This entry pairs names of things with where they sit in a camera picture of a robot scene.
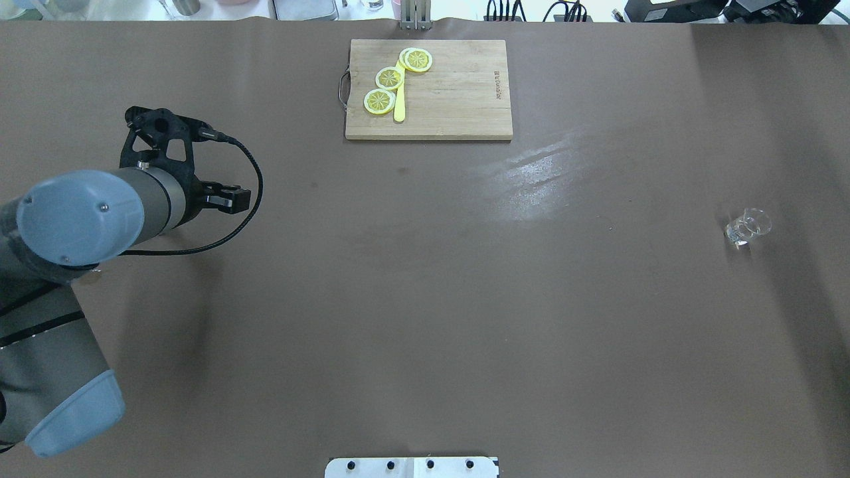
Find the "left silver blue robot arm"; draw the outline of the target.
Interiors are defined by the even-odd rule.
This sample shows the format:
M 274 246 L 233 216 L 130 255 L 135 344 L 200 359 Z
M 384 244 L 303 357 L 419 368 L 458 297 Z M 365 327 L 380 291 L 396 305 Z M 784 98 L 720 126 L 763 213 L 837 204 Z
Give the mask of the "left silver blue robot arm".
M 83 169 L 2 206 L 2 451 L 39 457 L 79 447 L 126 411 L 73 283 L 205 208 L 255 214 L 255 193 L 163 167 Z

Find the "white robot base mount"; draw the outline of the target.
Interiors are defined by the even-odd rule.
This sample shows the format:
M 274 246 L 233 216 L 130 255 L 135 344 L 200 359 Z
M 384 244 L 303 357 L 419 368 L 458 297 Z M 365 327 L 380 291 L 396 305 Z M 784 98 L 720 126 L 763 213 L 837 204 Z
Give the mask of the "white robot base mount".
M 325 477 L 500 477 L 497 457 L 338 457 Z

